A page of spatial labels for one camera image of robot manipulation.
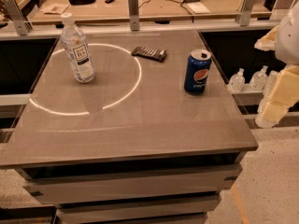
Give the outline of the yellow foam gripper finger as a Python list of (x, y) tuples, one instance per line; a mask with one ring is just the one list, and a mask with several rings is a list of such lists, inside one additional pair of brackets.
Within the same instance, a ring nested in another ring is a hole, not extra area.
[(277, 125), (299, 101), (299, 66), (287, 64), (279, 73), (272, 71), (263, 90), (255, 123), (260, 128)]
[(257, 42), (254, 44), (254, 48), (262, 51), (274, 50), (276, 46), (277, 32), (278, 26), (274, 27), (266, 35), (258, 39)]

